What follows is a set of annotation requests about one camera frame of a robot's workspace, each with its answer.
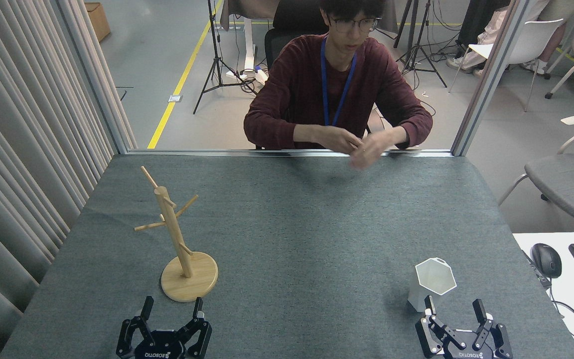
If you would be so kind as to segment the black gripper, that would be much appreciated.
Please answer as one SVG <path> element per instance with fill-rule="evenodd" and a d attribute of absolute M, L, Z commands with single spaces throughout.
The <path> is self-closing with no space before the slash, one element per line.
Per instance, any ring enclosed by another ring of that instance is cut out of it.
<path fill-rule="evenodd" d="M 439 354 L 444 354 L 445 359 L 512 359 L 506 326 L 494 321 L 481 299 L 472 302 L 479 323 L 475 332 L 453 330 L 439 320 L 431 295 L 424 298 L 424 303 L 424 316 L 416 322 L 415 328 L 427 359 Z M 459 341 L 465 343 L 465 349 L 459 348 Z"/>
<path fill-rule="evenodd" d="M 176 331 L 150 331 L 147 320 L 153 307 L 153 297 L 146 296 L 141 313 L 130 320 L 122 322 L 119 332 L 116 354 L 121 359 L 184 359 L 204 358 L 209 345 L 212 327 L 205 320 L 202 312 L 203 299 L 197 297 L 194 301 L 193 318 L 185 326 Z M 138 329 L 143 341 L 132 346 L 135 330 Z M 193 345 L 187 347 L 187 343 L 194 334 L 199 337 Z"/>

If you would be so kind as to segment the person's left hand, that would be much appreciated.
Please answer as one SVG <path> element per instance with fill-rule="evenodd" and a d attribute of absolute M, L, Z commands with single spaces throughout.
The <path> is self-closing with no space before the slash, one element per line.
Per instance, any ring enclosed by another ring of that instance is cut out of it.
<path fill-rule="evenodd" d="M 408 133 L 401 126 L 369 134 L 350 155 L 349 165 L 356 170 L 366 170 L 374 165 L 385 150 L 407 142 Z"/>

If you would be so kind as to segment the person's right hand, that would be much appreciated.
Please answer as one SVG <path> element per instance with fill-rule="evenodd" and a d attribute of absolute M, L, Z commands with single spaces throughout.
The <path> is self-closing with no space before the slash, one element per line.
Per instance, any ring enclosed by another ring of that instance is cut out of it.
<path fill-rule="evenodd" d="M 346 129 L 315 126 L 313 141 L 328 150 L 350 155 L 362 146 L 362 140 Z"/>

